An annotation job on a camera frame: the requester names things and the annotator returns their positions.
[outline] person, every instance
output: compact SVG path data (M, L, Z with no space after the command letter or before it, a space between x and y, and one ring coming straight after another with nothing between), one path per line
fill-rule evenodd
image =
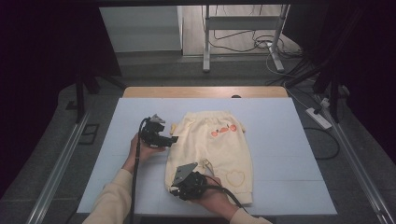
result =
M84 224L123 223L124 219L127 217L132 202L131 187L137 139L138 137L136 134L131 140L128 158L112 182L106 184L97 197L92 212L84 220ZM141 141L140 162L144 162L151 155L163 151L165 151L165 147L150 147L148 144ZM215 181L221 184L219 178L212 178L207 178L207 184L217 185ZM231 224L271 224L268 220L262 217L253 217L245 212L244 209L238 208L236 205L230 203L227 195L216 189L207 189L201 199L192 200L192 202L198 203L208 211L226 218Z

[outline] person's right hand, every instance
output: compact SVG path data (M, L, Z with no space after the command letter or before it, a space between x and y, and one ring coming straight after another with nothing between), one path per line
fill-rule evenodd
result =
M212 177L215 179L219 184L221 181L217 177ZM218 186L213 179L207 177L207 185L215 185ZM219 191L217 189L207 189L202 196L202 198L197 200L191 200L193 203L198 203L208 211L218 214L227 220L231 220L235 212L238 210L238 207L228 200L227 195Z

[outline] hand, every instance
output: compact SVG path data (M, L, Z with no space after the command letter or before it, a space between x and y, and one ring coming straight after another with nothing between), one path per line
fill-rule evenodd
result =
M212 177L215 179L219 184L221 184L221 181L217 177ZM213 179L210 177L207 177L207 185L216 185L218 186L218 183L216 183ZM231 220L235 212L238 210L238 207L228 200L227 195L219 191L217 189L207 189L202 196L202 198L197 199L197 200L191 200L193 203L198 203L204 208L206 208L208 211L213 212L215 214L218 214L227 220Z
M131 147L129 149L129 155L125 163L122 165L122 169L129 171L129 173L134 172L134 162L136 157L136 146L137 146L137 134L131 140ZM157 152L165 151L165 147L151 147L149 144L140 140L140 159L139 161L146 161L152 154Z

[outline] white tabletop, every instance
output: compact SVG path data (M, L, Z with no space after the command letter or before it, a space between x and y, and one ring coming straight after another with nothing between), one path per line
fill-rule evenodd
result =
M230 111L246 127L253 162L251 215L335 215L329 192L290 98L159 99L122 98L111 120L90 181L78 208L90 213L96 196L123 165L131 138L143 118L166 120L161 135L187 112ZM211 217L197 204L166 191L167 151L139 166L135 212L147 216Z

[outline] black tripod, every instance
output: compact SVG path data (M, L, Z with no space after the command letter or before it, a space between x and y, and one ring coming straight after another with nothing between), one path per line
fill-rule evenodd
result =
M343 46L350 37L353 29L361 18L361 15L366 7L366 4L364 4L364 6L355 7L352 15L346 22L346 27L340 34L338 41L330 52L329 57L323 63L321 63L315 69L301 75L300 77L297 77L294 80L285 83L286 88L291 88L294 85L306 80L307 78L310 78L320 73L313 87L314 93L323 93L329 86L330 82L332 83L330 89L330 114L337 123L339 122L337 116L339 73L335 71L335 67L337 65L337 57L340 55Z

